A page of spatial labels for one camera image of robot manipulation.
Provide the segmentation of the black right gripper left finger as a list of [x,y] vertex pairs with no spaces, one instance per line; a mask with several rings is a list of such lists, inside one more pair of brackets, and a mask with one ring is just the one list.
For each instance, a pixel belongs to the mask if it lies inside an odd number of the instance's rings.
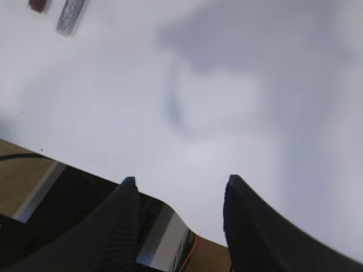
[[140,217],[140,193],[127,177],[75,227],[1,271],[134,271]]

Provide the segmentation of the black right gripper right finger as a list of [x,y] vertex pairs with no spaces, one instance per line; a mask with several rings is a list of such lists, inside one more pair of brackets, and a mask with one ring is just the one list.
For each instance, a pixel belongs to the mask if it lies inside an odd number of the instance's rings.
[[233,271],[362,271],[291,224],[238,175],[226,185],[223,230]]

